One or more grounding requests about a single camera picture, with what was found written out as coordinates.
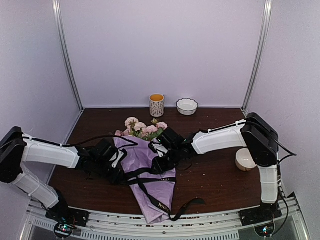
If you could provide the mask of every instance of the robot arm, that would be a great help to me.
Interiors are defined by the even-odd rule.
[[[158,173],[175,168],[186,158],[220,149],[247,147],[259,168],[261,207],[269,212],[264,215],[270,217],[277,211],[280,179],[278,134],[256,113],[250,113],[235,124],[191,134],[187,139],[167,128],[157,141],[151,143],[150,148],[159,153],[152,163],[153,171]]]
[[[0,141],[0,182],[11,183],[39,200],[48,210],[49,217],[57,222],[65,222],[70,216],[78,216],[83,222],[86,213],[72,212],[63,195],[42,182],[24,163],[39,162],[83,170],[116,184],[122,174],[116,167],[125,156],[125,150],[117,150],[106,139],[95,147],[83,148],[33,138],[23,134],[20,127],[13,127]]]

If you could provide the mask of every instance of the patterned cup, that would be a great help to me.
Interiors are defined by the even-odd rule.
[[[150,115],[159,118],[165,113],[165,96],[153,94],[150,96]]]

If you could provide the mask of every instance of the pink carnation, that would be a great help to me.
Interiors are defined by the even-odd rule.
[[[121,137],[121,136],[124,136],[125,134],[122,131],[117,130],[114,135]]]
[[[132,125],[135,125],[138,123],[139,120],[135,117],[129,117],[127,120],[125,120],[124,125],[126,126],[127,129],[130,129]]]
[[[146,129],[145,129],[146,133],[156,133],[158,131],[158,128],[156,126],[148,126]]]
[[[125,131],[123,132],[123,134],[124,134],[125,136],[129,136],[129,135],[130,135],[130,129],[127,128],[127,130],[125,130]]]
[[[147,136],[148,134],[149,134],[149,133],[147,132],[147,128],[146,128],[146,127],[142,128],[142,130],[141,130],[141,137],[143,138],[143,137]]]
[[[146,128],[147,126],[143,122],[138,122],[134,125],[134,130],[135,131],[140,131],[143,128]]]
[[[158,122],[156,124],[156,126],[158,127],[158,129],[163,129],[163,130],[165,130],[168,127],[168,125],[163,121],[162,122]]]

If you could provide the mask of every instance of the brown tabletop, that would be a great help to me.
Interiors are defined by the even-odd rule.
[[[99,135],[125,130],[128,117],[136,117],[147,125],[153,119],[148,108],[86,109],[77,123],[69,143],[77,143]],[[186,137],[199,129],[214,129],[244,116],[240,109],[199,108],[192,116],[183,116],[175,108],[166,108],[159,120]],[[177,183],[172,202],[175,214],[183,204],[195,197],[206,205],[192,205],[188,214],[212,213],[257,206],[261,186],[257,168],[242,172],[235,165],[239,148],[209,152],[183,162],[177,170]],[[71,207],[118,214],[142,214],[129,186],[113,186],[106,179],[87,179],[82,171],[57,166],[50,185],[59,189]]]

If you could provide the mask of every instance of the white backdrop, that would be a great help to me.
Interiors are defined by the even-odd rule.
[[[81,101],[90,107],[240,107],[257,51],[264,0],[62,0]]]
[[[0,140],[14,126],[63,142],[79,109],[64,65],[52,0],[0,0]],[[29,163],[47,181],[53,166]],[[17,240],[30,197],[0,182],[0,239]]]
[[[320,236],[320,2],[275,0],[265,51],[248,111],[260,114],[297,153],[282,164],[285,191],[295,192],[311,233]]]

